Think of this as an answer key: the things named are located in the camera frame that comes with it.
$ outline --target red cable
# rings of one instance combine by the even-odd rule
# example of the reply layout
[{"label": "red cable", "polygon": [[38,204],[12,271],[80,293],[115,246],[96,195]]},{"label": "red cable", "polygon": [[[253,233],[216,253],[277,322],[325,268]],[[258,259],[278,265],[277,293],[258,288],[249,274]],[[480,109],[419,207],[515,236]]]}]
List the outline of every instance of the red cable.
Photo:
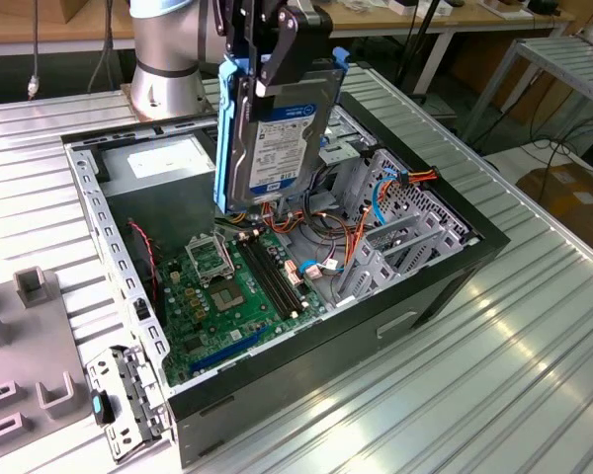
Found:
[{"label": "red cable", "polygon": [[145,232],[134,222],[129,221],[128,224],[131,226],[131,228],[133,228],[134,230],[136,230],[136,232],[138,232],[140,234],[140,237],[142,237],[143,242],[145,243],[145,247],[147,247],[147,253],[149,254],[149,264],[151,265],[151,286],[153,289],[153,296],[154,296],[154,302],[156,301],[156,264],[154,262],[154,254],[151,251],[151,244],[149,243],[149,238],[147,237],[147,234],[145,234]]}]

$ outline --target ram slot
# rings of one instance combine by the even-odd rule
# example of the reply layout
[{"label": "ram slot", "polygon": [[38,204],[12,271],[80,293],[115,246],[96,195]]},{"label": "ram slot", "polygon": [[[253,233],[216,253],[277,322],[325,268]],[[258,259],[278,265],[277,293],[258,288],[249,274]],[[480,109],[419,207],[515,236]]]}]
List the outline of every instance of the ram slot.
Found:
[{"label": "ram slot", "polygon": [[302,312],[302,306],[288,282],[270,260],[266,249],[259,242],[242,242],[238,244],[239,252],[251,273],[273,303],[279,316],[290,319],[294,313]]}]

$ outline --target gray plastic holder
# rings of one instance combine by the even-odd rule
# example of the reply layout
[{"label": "gray plastic holder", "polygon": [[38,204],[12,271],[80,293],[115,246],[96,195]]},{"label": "gray plastic holder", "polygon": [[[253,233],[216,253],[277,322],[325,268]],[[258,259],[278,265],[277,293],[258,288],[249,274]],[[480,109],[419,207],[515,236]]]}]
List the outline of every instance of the gray plastic holder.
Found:
[{"label": "gray plastic holder", "polygon": [[16,272],[0,284],[0,456],[90,411],[57,277]]}]

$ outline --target hard drive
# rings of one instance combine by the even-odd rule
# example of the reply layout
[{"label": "hard drive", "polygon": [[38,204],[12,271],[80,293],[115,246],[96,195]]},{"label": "hard drive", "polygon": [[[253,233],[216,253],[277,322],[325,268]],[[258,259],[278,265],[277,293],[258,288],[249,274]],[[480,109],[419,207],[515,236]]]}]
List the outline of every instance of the hard drive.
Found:
[{"label": "hard drive", "polygon": [[[344,68],[333,61],[314,63],[301,81],[273,91],[273,106],[259,119],[247,119],[250,105],[245,75],[231,75],[228,98],[224,96],[228,88],[222,83],[220,133],[232,136],[228,143],[219,140],[218,146],[215,201],[222,211],[241,211],[309,186],[322,163],[318,157],[321,137],[344,74]],[[229,134],[222,128],[224,103],[232,107],[232,118],[224,122],[233,127]]]}]

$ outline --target aluminum table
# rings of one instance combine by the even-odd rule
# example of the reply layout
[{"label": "aluminum table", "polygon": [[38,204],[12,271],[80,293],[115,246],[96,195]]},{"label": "aluminum table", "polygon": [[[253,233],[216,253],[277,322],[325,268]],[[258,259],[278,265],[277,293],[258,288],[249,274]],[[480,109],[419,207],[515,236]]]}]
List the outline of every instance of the aluminum table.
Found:
[{"label": "aluminum table", "polygon": [[[593,251],[373,70],[344,87],[511,243],[435,320],[188,472],[593,473]],[[84,362],[127,335],[58,136],[134,121],[122,93],[0,106],[0,281],[55,270]],[[23,471],[180,472],[167,440],[116,466],[93,417],[0,458]]]},{"label": "aluminum table", "polygon": [[[593,45],[576,37],[516,39],[470,112],[463,140],[470,139],[483,112],[518,57],[529,60],[532,66],[505,102],[504,111],[519,99],[541,69],[593,101]],[[570,117],[576,117],[578,111],[574,110]]]}]

